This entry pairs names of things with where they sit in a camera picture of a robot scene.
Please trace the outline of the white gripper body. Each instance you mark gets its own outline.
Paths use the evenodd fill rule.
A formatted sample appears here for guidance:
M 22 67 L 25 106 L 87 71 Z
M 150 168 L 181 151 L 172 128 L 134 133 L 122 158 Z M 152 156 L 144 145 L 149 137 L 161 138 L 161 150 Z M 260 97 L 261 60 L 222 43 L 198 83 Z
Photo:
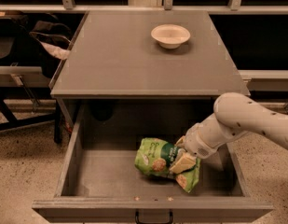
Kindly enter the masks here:
M 207 159 L 217 152 L 217 147 L 210 147 L 201 137 L 201 124 L 196 123 L 185 134 L 185 150 L 190 154 L 200 158 Z

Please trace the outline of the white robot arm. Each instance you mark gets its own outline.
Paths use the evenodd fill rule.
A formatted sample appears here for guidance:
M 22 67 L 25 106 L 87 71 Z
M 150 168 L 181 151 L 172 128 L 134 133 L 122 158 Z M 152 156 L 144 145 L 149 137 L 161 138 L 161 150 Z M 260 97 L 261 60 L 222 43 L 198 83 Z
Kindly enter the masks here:
M 179 139 L 176 146 L 185 151 L 177 155 L 170 172 L 180 174 L 191 169 L 196 158 L 209 158 L 221 145 L 247 132 L 258 133 L 288 150 L 288 115 L 269 110 L 239 93 L 222 94 L 214 102 L 213 113 Z

